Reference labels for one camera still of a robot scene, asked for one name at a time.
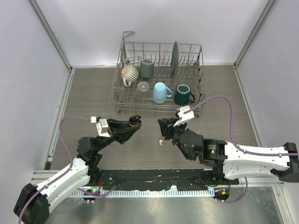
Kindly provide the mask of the black earbud charging case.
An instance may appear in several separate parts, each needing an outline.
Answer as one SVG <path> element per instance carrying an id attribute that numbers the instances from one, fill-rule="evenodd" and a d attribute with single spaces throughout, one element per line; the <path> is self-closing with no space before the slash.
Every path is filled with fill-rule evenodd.
<path id="1" fill-rule="evenodd" d="M 129 118 L 129 125 L 131 127 L 135 127 L 135 126 L 141 126 L 142 125 L 142 121 L 141 121 L 141 116 L 140 115 L 135 115 Z"/>

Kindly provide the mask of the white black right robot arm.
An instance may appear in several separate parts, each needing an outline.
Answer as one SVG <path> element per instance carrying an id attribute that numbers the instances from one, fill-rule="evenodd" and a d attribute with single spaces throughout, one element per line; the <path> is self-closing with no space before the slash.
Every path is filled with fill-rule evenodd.
<path id="1" fill-rule="evenodd" d="M 158 119 L 161 135 L 171 140 L 190 161 L 212 167 L 211 179 L 216 184 L 242 177 L 276 176 L 282 182 L 298 183 L 299 153 L 294 143 L 281 147 L 251 147 L 232 142 L 205 139 L 187 128 L 177 125 L 178 119 Z"/>

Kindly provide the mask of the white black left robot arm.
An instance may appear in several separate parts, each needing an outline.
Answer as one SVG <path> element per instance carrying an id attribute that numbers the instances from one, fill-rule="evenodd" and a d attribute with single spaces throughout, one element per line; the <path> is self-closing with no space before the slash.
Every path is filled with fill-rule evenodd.
<path id="1" fill-rule="evenodd" d="M 70 163 L 51 178 L 23 187 L 14 207 L 18 223 L 43 224 L 71 193 L 85 185 L 95 186 L 101 175 L 97 165 L 102 156 L 98 152 L 113 142 L 124 144 L 142 125 L 139 115 L 127 121 L 91 116 L 88 121 L 95 124 L 98 135 L 82 137 L 78 141 L 77 156 L 70 157 Z"/>

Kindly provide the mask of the light blue mug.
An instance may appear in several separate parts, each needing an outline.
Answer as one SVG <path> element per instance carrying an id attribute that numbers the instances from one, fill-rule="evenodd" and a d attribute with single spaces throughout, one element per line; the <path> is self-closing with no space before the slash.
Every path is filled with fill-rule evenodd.
<path id="1" fill-rule="evenodd" d="M 172 97 L 172 90 L 169 89 L 164 83 L 158 82 L 153 89 L 153 101 L 156 104 L 163 104 L 168 98 Z"/>

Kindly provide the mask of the dark green mug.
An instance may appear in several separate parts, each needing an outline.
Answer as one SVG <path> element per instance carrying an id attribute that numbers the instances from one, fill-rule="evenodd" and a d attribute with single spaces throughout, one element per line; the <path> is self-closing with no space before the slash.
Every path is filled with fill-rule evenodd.
<path id="1" fill-rule="evenodd" d="M 180 84 L 175 89 L 174 102 L 177 105 L 187 105 L 195 102 L 195 96 L 188 85 Z"/>

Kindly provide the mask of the clear drinking glass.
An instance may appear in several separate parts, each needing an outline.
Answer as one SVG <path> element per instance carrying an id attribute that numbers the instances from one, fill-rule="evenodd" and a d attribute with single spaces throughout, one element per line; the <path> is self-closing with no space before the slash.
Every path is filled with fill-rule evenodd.
<path id="1" fill-rule="evenodd" d="M 135 98 L 139 101 L 144 101 L 148 98 L 149 84 L 145 81 L 140 81 L 136 87 Z"/>

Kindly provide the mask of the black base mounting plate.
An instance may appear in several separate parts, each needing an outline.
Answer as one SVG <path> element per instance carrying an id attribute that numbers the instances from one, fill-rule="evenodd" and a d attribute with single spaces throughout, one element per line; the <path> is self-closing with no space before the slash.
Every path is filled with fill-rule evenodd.
<path id="1" fill-rule="evenodd" d="M 239 180 L 227 180 L 214 169 L 121 169 L 101 170 L 94 184 L 104 190 L 116 187 L 124 191 L 204 190 L 220 185 L 238 185 Z"/>

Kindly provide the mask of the striped beige mug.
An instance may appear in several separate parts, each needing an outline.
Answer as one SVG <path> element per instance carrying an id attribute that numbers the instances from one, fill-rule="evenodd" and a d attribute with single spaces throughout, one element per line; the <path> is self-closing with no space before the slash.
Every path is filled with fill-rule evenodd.
<path id="1" fill-rule="evenodd" d="M 130 87 L 137 80 L 139 72 L 136 67 L 128 65 L 121 70 L 121 78 L 126 87 Z"/>

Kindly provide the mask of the grey green cup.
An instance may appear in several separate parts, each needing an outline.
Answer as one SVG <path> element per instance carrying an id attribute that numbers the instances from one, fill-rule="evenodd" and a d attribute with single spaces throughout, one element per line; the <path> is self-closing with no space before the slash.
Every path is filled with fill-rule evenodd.
<path id="1" fill-rule="evenodd" d="M 154 61 L 150 59 L 142 59 L 140 63 L 139 75 L 143 78 L 153 77 Z"/>

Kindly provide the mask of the dark green plate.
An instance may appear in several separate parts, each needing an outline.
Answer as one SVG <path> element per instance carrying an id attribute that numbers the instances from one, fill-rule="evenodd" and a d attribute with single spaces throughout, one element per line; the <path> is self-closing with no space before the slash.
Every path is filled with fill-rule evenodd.
<path id="1" fill-rule="evenodd" d="M 174 42 L 172 57 L 171 57 L 171 77 L 175 76 L 178 70 L 179 62 L 179 47 L 177 41 Z"/>

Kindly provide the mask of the aluminium frame rail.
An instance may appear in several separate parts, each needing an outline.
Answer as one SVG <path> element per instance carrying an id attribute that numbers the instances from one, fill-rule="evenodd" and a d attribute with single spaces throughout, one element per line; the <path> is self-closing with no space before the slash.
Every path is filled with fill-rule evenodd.
<path id="1" fill-rule="evenodd" d="M 64 65 L 66 66 L 68 71 L 72 70 L 72 66 L 70 65 L 62 47 L 59 43 L 58 39 L 56 38 L 53 30 L 51 29 L 44 13 L 42 12 L 40 6 L 38 5 L 36 0 L 28 0 L 28 3 L 30 4 L 33 12 L 35 13 L 36 17 L 38 18 L 41 26 L 43 27 L 45 33 L 47 34 L 49 40 L 53 44 L 55 50 L 57 51 L 59 57 L 62 59 Z"/>

